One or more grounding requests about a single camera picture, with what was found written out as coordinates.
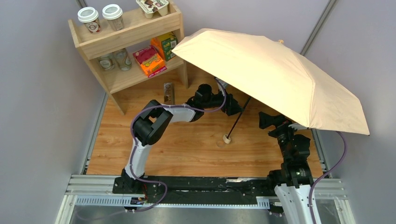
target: white cup lid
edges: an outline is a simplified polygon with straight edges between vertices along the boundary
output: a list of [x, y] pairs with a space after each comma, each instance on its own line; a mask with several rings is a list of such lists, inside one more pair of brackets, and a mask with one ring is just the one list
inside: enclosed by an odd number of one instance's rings
[[93, 7], [84, 7], [78, 11], [77, 15], [78, 20], [84, 23], [92, 22], [99, 17], [98, 11]]
[[107, 20], [115, 20], [122, 15], [122, 9], [116, 4], [110, 4], [103, 8], [102, 15]]

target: food box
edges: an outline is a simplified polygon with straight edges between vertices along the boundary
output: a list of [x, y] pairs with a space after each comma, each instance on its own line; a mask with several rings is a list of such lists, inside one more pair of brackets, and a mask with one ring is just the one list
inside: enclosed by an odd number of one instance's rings
[[166, 70], [165, 61], [161, 58], [153, 46], [133, 53], [136, 62], [140, 65], [147, 77], [152, 77]]
[[176, 56], [174, 53], [172, 53], [172, 49], [174, 49], [177, 45], [177, 38], [172, 32], [154, 37], [151, 39], [150, 43], [155, 47], [157, 52], [165, 61], [169, 61], [171, 58]]
[[161, 16], [168, 14], [169, 2], [167, 0], [136, 0], [136, 3], [140, 6], [147, 19], [153, 18], [154, 13], [157, 11]]

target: wooden table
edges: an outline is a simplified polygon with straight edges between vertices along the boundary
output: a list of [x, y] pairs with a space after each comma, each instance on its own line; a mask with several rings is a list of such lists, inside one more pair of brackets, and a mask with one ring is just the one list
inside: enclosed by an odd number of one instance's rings
[[[120, 103], [127, 108], [125, 116], [120, 115], [114, 103], [108, 100], [87, 174], [121, 173], [132, 149], [130, 122], [150, 100], [156, 99], [163, 103], [164, 83], [174, 83], [177, 104], [186, 102], [203, 83], [210, 84], [213, 91], [217, 92], [212, 75], [193, 65], [188, 66], [188, 72], [191, 84], [189, 89], [180, 82], [177, 73], [171, 71], [117, 92]], [[240, 105], [248, 98], [245, 93], [232, 86], [229, 86], [227, 91], [234, 95]], [[222, 136], [230, 130], [237, 115], [228, 117], [218, 111], [205, 113], [193, 123], [170, 124], [150, 152], [146, 174], [266, 177], [269, 171], [280, 169], [283, 159], [276, 139], [267, 135], [271, 129], [259, 129], [259, 111], [270, 115], [278, 114], [263, 103], [252, 99], [233, 130], [232, 142], [229, 145], [222, 144]], [[309, 130], [299, 133], [312, 139]], [[308, 163], [313, 176], [319, 177], [322, 175], [322, 169], [313, 141], [310, 150]]]

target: barcode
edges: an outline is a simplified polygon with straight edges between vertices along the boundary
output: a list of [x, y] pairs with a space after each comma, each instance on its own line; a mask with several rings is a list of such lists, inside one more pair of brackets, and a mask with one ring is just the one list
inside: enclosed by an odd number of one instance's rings
[[170, 47], [171, 47], [171, 48], [174, 48], [174, 47], [176, 47], [176, 41], [172, 41], [172, 42], [170, 42]]

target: gray floor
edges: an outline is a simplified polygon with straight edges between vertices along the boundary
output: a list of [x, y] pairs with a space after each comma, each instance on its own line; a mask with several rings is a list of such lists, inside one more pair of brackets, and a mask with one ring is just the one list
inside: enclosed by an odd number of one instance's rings
[[[318, 201], [322, 224], [340, 224], [334, 202]], [[285, 224], [286, 219], [256, 209], [181, 209], [154, 208], [142, 213], [122, 213], [106, 219], [83, 221], [75, 217], [76, 211], [83, 218], [105, 217], [122, 211], [120, 207], [76, 206], [71, 224]]]

